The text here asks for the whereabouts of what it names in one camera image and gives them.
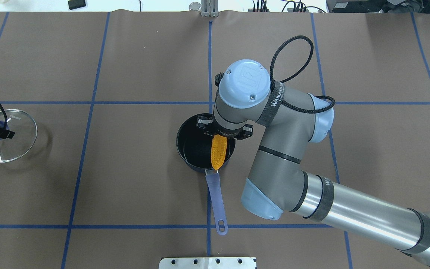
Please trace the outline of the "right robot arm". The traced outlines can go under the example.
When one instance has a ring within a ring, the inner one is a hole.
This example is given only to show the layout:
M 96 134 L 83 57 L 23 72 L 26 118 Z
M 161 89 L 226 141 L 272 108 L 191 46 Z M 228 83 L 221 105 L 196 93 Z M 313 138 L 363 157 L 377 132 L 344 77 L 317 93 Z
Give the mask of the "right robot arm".
M 292 212 L 392 248 L 430 267 L 430 104 L 342 102 L 274 81 L 273 70 L 239 60 L 215 77 L 209 163 L 226 144 L 265 127 L 241 198 L 276 221 Z

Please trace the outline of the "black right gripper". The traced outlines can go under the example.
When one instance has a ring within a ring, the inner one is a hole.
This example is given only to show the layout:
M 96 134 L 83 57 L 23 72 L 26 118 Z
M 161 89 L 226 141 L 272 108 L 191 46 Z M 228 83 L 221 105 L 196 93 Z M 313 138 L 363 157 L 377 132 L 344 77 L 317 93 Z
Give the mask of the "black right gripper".
M 218 124 L 214 117 L 196 116 L 196 127 L 206 136 L 220 135 L 227 139 L 244 140 L 253 136 L 253 125 L 245 124 L 234 130 Z

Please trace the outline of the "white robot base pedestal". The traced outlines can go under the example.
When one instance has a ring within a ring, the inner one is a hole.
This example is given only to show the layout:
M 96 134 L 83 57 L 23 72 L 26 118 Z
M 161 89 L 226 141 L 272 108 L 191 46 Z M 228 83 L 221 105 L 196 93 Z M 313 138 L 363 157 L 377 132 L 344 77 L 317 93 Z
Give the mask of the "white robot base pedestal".
M 257 269 L 255 257 L 167 257 L 159 269 Z

